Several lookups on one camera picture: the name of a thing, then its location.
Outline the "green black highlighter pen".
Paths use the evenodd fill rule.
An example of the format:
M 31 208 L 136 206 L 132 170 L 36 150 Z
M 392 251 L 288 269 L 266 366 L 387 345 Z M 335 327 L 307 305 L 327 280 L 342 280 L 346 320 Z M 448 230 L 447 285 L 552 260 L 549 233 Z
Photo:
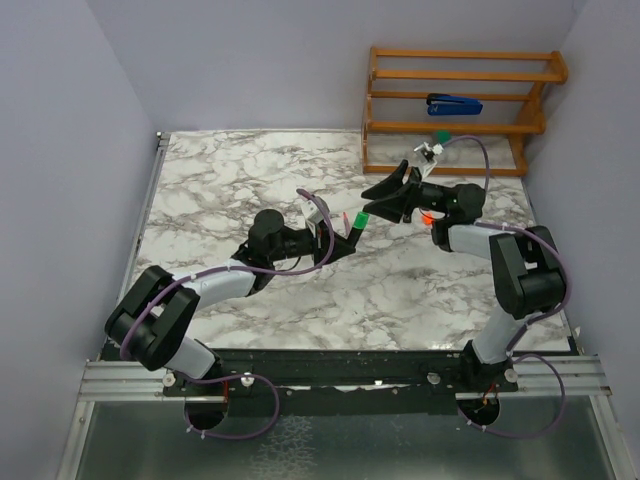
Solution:
M 348 243 L 353 246 L 356 247 L 356 245 L 358 244 L 360 237 L 362 236 L 364 230 L 357 230 L 357 229 L 353 229 L 352 225 L 351 225 L 351 229 L 349 231 L 349 235 L 347 237 L 347 241 Z

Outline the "green pen cap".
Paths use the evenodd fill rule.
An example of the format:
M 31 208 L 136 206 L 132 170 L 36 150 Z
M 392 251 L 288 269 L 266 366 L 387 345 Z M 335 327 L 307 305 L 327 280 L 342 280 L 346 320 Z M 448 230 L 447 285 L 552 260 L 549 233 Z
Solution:
M 357 230 L 364 230 L 369 221 L 369 214 L 363 211 L 357 213 L 352 228 Z

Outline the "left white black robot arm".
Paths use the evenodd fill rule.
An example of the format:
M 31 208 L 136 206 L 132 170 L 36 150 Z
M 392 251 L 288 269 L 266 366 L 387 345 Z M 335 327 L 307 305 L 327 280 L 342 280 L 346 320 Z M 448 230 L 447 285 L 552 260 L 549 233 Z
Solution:
M 195 392 L 210 394 L 220 385 L 221 371 L 216 354 L 187 336 L 195 313 L 257 294 L 276 276 L 302 273 L 277 270 L 278 261 L 309 257 L 310 273 L 354 254 L 368 219 L 360 212 L 343 237 L 322 211 L 314 211 L 305 228 L 292 229 L 280 212 L 262 210 L 247 240 L 224 264 L 183 276 L 158 265 L 145 269 L 106 321 L 106 335 L 119 345 L 122 359 L 133 359 L 149 371 L 179 372 Z

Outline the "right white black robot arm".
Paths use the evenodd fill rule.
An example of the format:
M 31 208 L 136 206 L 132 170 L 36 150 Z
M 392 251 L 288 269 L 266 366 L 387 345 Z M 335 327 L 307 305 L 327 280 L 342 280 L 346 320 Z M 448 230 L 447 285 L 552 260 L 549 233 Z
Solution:
M 479 185 L 429 183 L 402 161 L 361 196 L 366 213 L 393 223 L 409 221 L 416 209 L 439 213 L 431 227 L 435 246 L 490 262 L 498 305 L 460 355 L 459 378 L 467 389 L 481 391 L 491 384 L 510 367 L 526 331 L 562 309 L 569 280 L 549 230 L 481 222 L 486 191 Z

